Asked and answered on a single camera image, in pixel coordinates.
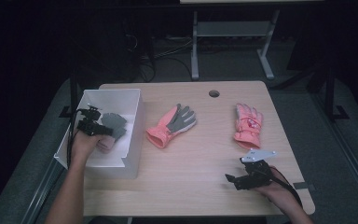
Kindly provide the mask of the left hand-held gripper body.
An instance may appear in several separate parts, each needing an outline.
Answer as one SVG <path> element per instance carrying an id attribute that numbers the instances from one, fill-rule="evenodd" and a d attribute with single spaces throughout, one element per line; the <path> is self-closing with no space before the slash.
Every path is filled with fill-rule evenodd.
<path id="1" fill-rule="evenodd" d="M 103 134 L 103 127 L 97 122 L 101 116 L 101 113 L 98 111 L 97 107 L 89 105 L 88 109 L 80 108 L 79 112 L 83 116 L 83 119 L 80 120 L 77 124 L 78 130 L 89 136 Z"/>

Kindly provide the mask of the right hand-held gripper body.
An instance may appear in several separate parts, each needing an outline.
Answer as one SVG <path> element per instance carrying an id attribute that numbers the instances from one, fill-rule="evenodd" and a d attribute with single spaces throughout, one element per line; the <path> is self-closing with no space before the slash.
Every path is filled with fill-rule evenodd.
<path id="1" fill-rule="evenodd" d="M 242 157 L 254 163 L 248 170 L 245 170 L 247 175 L 243 176 L 244 189 L 258 188 L 269 184 L 272 172 L 266 159 L 276 155 L 276 151 L 251 148 Z"/>

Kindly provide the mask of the grey knit glove pink cuff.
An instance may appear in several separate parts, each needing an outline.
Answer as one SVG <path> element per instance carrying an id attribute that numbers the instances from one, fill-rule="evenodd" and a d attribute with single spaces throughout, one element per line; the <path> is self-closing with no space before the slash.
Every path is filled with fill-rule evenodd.
<path id="1" fill-rule="evenodd" d="M 103 153 L 109 153 L 118 139 L 126 133 L 127 120 L 116 113 L 105 113 L 101 122 L 103 126 L 112 129 L 113 133 L 102 138 L 96 147 Z"/>

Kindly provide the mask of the white box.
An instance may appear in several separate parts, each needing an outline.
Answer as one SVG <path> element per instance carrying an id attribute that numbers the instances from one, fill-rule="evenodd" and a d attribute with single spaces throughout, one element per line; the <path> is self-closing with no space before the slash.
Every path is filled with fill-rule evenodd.
<path id="1" fill-rule="evenodd" d="M 127 120 L 126 133 L 109 153 L 95 149 L 88 158 L 88 178 L 134 179 L 138 174 L 145 130 L 145 106 L 139 89 L 85 90 L 78 108 L 96 106 L 102 114 L 116 113 Z"/>

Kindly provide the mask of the person's right hand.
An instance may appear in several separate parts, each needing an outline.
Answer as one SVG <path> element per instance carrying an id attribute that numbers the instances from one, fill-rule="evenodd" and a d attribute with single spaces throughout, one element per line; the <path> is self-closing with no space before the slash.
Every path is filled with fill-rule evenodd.
<path id="1" fill-rule="evenodd" d="M 268 186 L 255 188 L 255 191 L 267 197 L 279 209 L 286 211 L 297 206 L 295 196 L 277 182 L 271 182 Z"/>

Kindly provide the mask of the person's left hand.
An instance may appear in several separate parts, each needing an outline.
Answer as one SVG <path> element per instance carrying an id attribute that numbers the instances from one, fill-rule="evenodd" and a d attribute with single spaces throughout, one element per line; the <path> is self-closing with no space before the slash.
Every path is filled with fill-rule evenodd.
<path id="1" fill-rule="evenodd" d="M 105 138 L 107 138 L 107 135 L 89 136 L 81 131 L 77 131 L 71 149 L 71 165 L 84 166 L 97 144 Z"/>

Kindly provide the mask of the black floor stand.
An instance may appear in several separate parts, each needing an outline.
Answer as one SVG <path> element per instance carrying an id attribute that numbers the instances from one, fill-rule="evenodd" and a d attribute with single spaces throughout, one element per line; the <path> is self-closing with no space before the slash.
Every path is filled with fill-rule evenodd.
<path id="1" fill-rule="evenodd" d="M 70 93 L 70 104 L 65 105 L 62 108 L 60 118 L 71 118 L 77 109 L 78 100 L 77 100 L 77 82 L 76 82 L 76 70 L 73 69 L 73 71 L 70 74 L 70 78 L 67 82 L 65 82 L 59 89 L 58 94 L 63 95 L 63 91 L 68 90 Z"/>
<path id="2" fill-rule="evenodd" d="M 335 96 L 335 73 L 329 67 L 325 75 L 325 97 L 324 97 L 324 113 L 332 122 L 338 119 L 349 119 L 349 115 L 341 105 L 334 104 Z"/>

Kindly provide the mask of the pink ski glove printed back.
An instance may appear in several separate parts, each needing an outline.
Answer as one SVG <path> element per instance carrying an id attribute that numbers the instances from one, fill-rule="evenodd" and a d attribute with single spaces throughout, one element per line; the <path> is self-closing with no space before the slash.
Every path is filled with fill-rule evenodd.
<path id="1" fill-rule="evenodd" d="M 260 148 L 263 114 L 247 104 L 236 104 L 237 119 L 234 140 L 243 148 Z"/>

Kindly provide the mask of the black tape strip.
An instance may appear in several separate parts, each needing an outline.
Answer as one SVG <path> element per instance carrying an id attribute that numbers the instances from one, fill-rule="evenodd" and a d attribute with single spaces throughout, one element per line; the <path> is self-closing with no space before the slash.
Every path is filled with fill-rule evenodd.
<path id="1" fill-rule="evenodd" d="M 315 190 L 315 187 L 312 184 L 308 184 L 307 182 L 297 182 L 293 184 L 295 189 L 308 189 Z"/>

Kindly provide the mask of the pink ski glove grey palm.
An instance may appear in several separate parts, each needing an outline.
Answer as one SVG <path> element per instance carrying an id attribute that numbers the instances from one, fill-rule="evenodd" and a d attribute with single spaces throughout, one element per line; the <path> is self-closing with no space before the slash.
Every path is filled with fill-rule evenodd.
<path id="1" fill-rule="evenodd" d="M 187 105 L 175 105 L 163 115 L 155 127 L 146 130 L 147 139 L 158 148 L 165 148 L 178 134 L 191 129 L 197 123 L 196 114 Z"/>

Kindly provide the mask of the grey metal stand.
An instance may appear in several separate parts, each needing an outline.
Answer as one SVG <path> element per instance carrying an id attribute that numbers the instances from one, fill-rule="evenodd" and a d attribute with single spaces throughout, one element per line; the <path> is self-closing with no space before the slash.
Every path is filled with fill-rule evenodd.
<path id="1" fill-rule="evenodd" d="M 280 10 L 275 10 L 269 21 L 200 21 L 198 12 L 193 12 L 191 78 L 200 78 L 198 40 L 201 37 L 264 37 L 265 43 L 258 49 L 257 56 L 267 79 L 274 79 L 268 61 L 268 50 L 273 37 Z"/>

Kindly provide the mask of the aluminium floor rail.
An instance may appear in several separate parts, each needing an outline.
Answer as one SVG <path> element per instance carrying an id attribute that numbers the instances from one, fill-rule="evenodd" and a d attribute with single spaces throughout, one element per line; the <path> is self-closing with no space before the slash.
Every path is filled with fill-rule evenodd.
<path id="1" fill-rule="evenodd" d="M 358 185 L 358 105 L 349 93 L 337 100 L 325 100 L 322 94 L 316 93 L 311 99 L 324 116 Z"/>
<path id="2" fill-rule="evenodd" d="M 42 211 L 49 194 L 58 182 L 64 168 L 58 161 L 52 159 L 44 173 L 41 182 L 36 188 L 30 204 L 21 220 L 21 224 L 35 224 Z"/>

